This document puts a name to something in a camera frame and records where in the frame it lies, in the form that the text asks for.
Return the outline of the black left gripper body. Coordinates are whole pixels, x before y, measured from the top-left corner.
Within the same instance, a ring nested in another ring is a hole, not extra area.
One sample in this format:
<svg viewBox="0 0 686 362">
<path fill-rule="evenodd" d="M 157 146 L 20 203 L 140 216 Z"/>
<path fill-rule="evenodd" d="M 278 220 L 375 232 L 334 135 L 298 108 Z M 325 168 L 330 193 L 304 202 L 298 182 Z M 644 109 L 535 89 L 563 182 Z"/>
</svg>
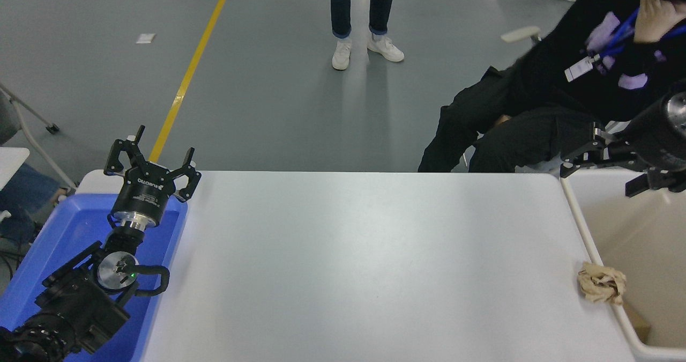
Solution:
<svg viewBox="0 0 686 362">
<path fill-rule="evenodd" d="M 169 198 L 176 191 L 181 172 L 169 171 L 153 162 L 132 165 L 111 162 L 111 175 L 123 177 L 123 184 L 111 210 L 111 227 L 157 227 Z"/>
</svg>

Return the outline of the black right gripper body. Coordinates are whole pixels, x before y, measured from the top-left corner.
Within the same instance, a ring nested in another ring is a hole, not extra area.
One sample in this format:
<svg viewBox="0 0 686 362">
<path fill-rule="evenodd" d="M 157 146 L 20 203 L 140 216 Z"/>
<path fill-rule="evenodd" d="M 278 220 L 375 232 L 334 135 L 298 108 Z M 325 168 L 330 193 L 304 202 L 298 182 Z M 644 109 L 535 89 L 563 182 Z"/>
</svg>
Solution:
<svg viewBox="0 0 686 362">
<path fill-rule="evenodd" d="M 649 166 L 662 171 L 685 168 L 684 98 L 659 100 L 622 131 L 625 142 Z"/>
</svg>

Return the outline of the person's left hand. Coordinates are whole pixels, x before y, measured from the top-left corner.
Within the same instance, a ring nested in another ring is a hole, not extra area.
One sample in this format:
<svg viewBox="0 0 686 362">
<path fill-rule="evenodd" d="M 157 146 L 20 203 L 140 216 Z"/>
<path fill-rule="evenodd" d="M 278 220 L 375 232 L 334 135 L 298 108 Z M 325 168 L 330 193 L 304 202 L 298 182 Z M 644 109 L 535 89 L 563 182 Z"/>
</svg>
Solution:
<svg viewBox="0 0 686 362">
<path fill-rule="evenodd" d="M 657 43 L 684 17 L 682 0 L 639 0 L 633 42 Z"/>
</svg>

